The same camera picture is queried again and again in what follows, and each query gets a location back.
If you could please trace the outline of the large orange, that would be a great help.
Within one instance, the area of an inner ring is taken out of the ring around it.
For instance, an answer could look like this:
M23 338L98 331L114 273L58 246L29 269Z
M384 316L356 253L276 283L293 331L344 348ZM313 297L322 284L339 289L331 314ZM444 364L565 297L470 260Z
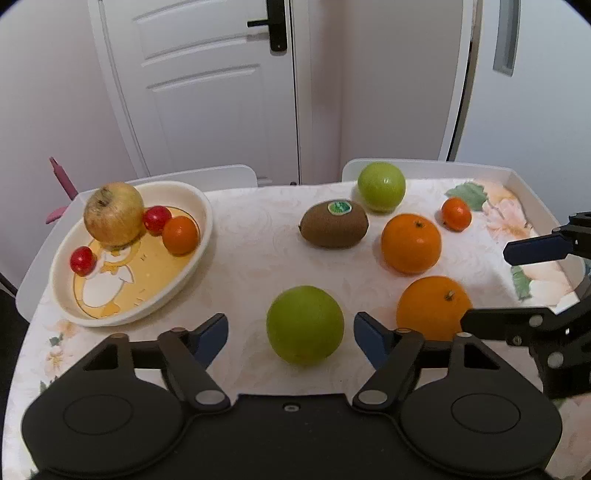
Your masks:
M472 308L470 297L453 279L420 278L404 291L398 302L397 327L418 331L426 340L451 341L462 331L460 321Z
M422 274L434 267L442 253L442 236L429 219L400 214L388 221L381 234L385 262L399 273Z

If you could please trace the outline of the green apple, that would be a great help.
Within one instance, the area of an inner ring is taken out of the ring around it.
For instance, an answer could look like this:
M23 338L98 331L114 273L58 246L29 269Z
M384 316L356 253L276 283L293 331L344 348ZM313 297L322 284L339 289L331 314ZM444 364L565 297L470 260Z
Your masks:
M406 177L391 163L372 162L360 173L358 190L373 211L392 212L405 197Z
M342 343L345 320L338 302L324 290L303 285L280 293L266 314L266 334L277 356L311 367Z

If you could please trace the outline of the small orange tangerine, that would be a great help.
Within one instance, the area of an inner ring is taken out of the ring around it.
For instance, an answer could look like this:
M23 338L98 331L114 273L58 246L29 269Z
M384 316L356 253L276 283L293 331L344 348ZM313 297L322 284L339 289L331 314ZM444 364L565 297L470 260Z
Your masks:
M451 197L444 202L441 217L444 225L456 232L466 230L472 223L470 207L459 197Z
M190 217L178 216L165 224L161 238L170 254L182 256L197 248L199 231Z

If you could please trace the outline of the small red tomato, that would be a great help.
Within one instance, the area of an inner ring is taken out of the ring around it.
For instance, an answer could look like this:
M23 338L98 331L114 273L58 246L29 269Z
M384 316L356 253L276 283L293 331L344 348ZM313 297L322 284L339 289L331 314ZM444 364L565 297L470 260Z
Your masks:
M94 270L96 255L88 246L80 246L70 255L69 265L76 275L85 277Z
M142 216L142 223L145 230L152 236L159 236L167 222L172 218L170 210L161 205L146 209Z

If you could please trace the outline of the white right tray table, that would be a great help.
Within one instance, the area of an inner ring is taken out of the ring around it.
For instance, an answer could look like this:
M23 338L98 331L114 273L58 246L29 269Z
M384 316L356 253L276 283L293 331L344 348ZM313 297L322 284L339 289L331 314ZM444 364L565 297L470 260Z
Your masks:
M401 213L419 213L440 223L439 209L450 195L469 204L473 221L462 233L443 230L443 253L431 269L461 283L477 306L540 306L563 309L590 286L582 260L510 266L505 245L527 234L550 233L558 222L539 196L513 170L431 160L394 161L407 180Z

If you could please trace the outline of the white tray table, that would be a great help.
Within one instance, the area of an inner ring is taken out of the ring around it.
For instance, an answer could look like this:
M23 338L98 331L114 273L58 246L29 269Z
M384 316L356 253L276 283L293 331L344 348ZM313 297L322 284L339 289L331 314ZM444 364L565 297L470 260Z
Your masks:
M469 204L473 221L462 233L443 230L443 253L431 269L461 283L477 306L540 306L563 309L590 286L582 260L510 266L505 245L527 234L550 233L558 222L539 196L513 170L431 160L394 161L407 180L401 213L419 213L440 223L439 209L450 195Z
M179 181L197 187L202 192L259 186L256 172L246 165L217 166L173 172L131 180L129 184L138 187L154 181ZM16 294L16 308L18 313L28 322L32 321L42 294L49 283L53 257L66 234L82 219L86 201L93 192L94 190L84 191L69 204L27 270Z

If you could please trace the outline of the white plate with duck picture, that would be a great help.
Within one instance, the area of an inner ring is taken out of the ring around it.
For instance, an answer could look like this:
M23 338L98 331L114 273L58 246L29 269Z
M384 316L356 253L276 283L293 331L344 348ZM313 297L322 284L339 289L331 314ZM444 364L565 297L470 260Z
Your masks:
M140 184L137 190L146 206L161 205L173 217L190 219L197 228L197 247L175 256L160 238L144 233L113 254L78 220L57 248L48 277L52 298L67 320L89 328L132 323L165 305L197 271L213 232L211 203L204 192L172 180ZM96 255L94 270L83 277L69 264L71 254L82 246Z

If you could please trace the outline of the white floral tablecloth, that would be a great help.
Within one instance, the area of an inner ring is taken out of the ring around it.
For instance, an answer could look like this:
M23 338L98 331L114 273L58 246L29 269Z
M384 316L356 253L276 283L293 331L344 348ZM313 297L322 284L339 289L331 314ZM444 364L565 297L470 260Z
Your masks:
M557 313L577 302L584 276L582 261L511 270L503 260L514 236L545 234L558 222L540 199L510 180L465 178L407 182L394 214L415 213L438 225L446 193L467 193L483 185L484 210L463 233L440 227L443 253L423 276L444 275L460 283L475 307L549 306ZM360 244L346 250L318 249L301 238L301 216L325 200L352 198L353 182L322 186L283 186L207 192L213 233L204 257L184 288L161 309L132 324L84 328L70 323L54 301L49 284L41 297L16 366L2 445L3 479L29 479L37 470L21 437L26 408L56 377L65 373L107 335L123 331L131 340L152 340L163 331L197 327L217 312L228 315L229 341L208 370L230 398L237 393L332 393L348 396L362 386L372 368L353 341L353 317L367 311L387 327L396 325L400 295L418 277L401 276L384 263L383 227L392 214L370 214ZM298 285L324 289L344 312L344 340L335 354L310 369L291 367L274 354L266 338L266 312L283 290ZM590 395L560 406L564 430L548 465L558 479L580 479L590 470Z

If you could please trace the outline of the brown kiwi with sticker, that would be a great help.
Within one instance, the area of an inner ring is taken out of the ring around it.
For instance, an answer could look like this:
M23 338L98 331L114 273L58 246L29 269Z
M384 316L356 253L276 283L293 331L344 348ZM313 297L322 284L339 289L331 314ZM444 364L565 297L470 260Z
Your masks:
M329 200L308 209L298 229L312 245L346 249L366 236L369 219L363 207L352 200Z

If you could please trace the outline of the white wardrobe sliding door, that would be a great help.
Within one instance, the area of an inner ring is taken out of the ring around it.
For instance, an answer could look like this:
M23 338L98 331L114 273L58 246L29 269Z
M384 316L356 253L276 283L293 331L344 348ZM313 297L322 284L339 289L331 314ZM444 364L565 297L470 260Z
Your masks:
M590 208L590 25L565 1L480 1L452 160L510 168L560 222Z

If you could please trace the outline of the large yellowish russet apple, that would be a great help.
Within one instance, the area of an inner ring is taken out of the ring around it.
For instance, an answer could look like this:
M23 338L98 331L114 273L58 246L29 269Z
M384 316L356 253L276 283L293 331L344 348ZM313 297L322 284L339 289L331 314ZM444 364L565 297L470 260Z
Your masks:
M124 182L103 185L87 200L83 221L102 246L116 249L132 243L143 232L144 203L139 191Z

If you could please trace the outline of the white left tray table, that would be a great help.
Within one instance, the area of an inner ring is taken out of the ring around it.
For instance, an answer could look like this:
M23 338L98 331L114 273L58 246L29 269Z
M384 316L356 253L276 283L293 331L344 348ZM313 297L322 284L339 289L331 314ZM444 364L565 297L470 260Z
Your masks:
M259 186L256 172L246 165L217 166L173 172L131 180L129 184L138 187L154 181L179 181L197 187L202 192ZM18 313L28 322L32 321L42 294L49 283L53 257L66 234L82 219L86 201L93 192L94 190L84 191L69 204L27 270L16 294L16 308Z

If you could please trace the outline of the white panel door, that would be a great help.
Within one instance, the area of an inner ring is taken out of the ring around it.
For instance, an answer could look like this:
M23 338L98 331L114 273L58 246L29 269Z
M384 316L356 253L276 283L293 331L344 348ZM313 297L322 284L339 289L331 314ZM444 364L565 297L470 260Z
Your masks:
M300 178L291 49L270 50L266 1L92 1L99 63L136 174L243 164Z

